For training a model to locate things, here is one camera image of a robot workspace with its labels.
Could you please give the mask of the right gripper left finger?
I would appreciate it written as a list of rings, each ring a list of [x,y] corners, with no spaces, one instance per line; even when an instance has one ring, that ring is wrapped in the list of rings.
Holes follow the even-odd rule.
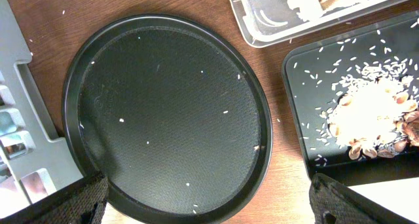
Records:
[[[97,172],[2,218],[1,222],[100,224],[108,196],[107,176]]]

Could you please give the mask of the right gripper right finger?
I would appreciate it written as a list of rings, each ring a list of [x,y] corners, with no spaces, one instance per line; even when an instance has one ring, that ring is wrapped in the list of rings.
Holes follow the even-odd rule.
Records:
[[[312,177],[309,199],[316,224],[406,222],[404,217],[387,210],[325,174],[315,174]]]

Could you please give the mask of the grey dishwasher rack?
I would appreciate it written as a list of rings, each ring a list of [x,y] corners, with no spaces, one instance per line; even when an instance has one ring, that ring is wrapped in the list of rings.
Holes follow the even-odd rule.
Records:
[[[26,40],[1,0],[1,217],[82,179],[31,75]]]

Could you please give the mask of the food scraps pile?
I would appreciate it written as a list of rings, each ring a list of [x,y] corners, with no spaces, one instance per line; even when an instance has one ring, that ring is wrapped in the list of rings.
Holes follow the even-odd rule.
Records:
[[[416,116],[418,99],[410,98],[408,77],[394,80],[378,75],[352,85],[329,114],[328,129],[338,145],[350,147],[355,160],[394,156],[394,143],[403,139],[403,123]]]

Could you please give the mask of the rectangular black tray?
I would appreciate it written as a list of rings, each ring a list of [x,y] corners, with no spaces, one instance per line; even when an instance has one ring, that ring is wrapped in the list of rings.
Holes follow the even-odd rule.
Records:
[[[352,85],[378,75],[408,77],[418,99],[418,12],[409,12],[292,50],[282,74],[309,177],[324,174],[347,186],[418,177],[418,149],[393,158],[352,160],[328,129],[329,114]]]

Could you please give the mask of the round black tray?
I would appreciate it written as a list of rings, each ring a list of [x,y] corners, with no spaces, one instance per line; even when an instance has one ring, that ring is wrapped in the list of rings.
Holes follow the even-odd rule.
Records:
[[[83,175],[143,223],[221,223],[258,191],[270,162],[267,98],[212,30],[166,14],[101,28],[76,53],[62,120]]]

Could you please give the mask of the clear plastic bin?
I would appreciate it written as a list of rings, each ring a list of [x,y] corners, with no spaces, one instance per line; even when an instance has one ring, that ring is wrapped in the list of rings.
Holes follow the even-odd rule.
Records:
[[[368,0],[337,8],[312,21],[302,21],[287,0],[229,0],[246,43],[255,48],[289,41],[408,0]]]

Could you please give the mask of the crumpled white paper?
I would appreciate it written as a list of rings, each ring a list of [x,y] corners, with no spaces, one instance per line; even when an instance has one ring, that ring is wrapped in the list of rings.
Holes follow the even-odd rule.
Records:
[[[345,0],[345,6],[339,8],[351,7],[366,1],[368,0]],[[334,10],[323,10],[318,0],[287,0],[287,4],[291,10],[299,9],[297,16],[304,22],[318,19],[326,12]]]

